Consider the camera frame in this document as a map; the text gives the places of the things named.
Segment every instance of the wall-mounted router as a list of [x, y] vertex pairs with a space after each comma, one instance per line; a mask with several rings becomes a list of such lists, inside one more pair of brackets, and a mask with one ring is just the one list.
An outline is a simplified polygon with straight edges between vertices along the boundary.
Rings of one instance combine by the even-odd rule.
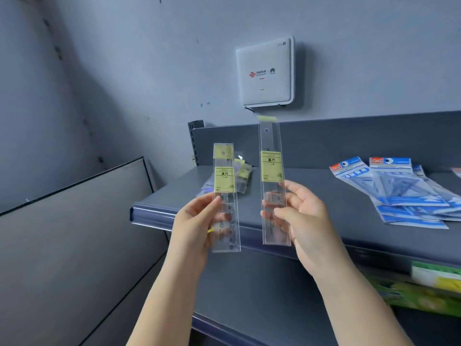
[[237, 72], [245, 107], [290, 104], [295, 98], [295, 38], [237, 49]]

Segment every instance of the left hand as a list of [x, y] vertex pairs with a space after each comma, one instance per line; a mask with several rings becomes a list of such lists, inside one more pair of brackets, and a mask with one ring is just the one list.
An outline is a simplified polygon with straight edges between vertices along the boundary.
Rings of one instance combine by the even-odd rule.
[[176, 215], [168, 253], [193, 265], [198, 274], [206, 264], [211, 223], [225, 220], [220, 210], [221, 197], [213, 199], [213, 193], [208, 193], [190, 201]]

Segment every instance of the forearm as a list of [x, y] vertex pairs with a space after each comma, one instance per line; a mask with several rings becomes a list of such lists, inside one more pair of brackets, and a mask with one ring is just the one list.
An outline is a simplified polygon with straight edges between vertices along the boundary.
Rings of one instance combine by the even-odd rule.
[[315, 277], [340, 346], [408, 346], [391, 309], [351, 263]]
[[199, 274], [190, 260], [167, 256], [127, 346], [186, 346]]

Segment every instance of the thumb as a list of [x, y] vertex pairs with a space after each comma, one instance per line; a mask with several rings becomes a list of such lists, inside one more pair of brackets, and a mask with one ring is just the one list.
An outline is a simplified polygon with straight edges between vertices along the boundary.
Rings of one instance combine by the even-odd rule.
[[214, 218], [216, 213], [221, 210], [221, 197], [216, 197], [213, 199], [211, 203], [209, 203], [206, 208], [204, 208], [200, 213], [196, 216], [197, 220], [200, 223], [208, 224]]
[[303, 215], [301, 215], [297, 209], [290, 207], [275, 208], [274, 214], [278, 218], [287, 221], [290, 225], [296, 225], [299, 221], [302, 220], [303, 217]]

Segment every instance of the right hand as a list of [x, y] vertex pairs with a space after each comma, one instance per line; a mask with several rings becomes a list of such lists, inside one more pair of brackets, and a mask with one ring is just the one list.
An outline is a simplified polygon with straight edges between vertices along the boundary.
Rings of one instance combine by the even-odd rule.
[[[336, 232], [325, 204], [306, 187], [285, 180], [288, 207], [275, 208], [274, 215], [290, 224], [290, 235], [299, 261], [314, 277], [322, 272], [351, 263], [344, 244]], [[272, 214], [261, 216], [276, 221]]]

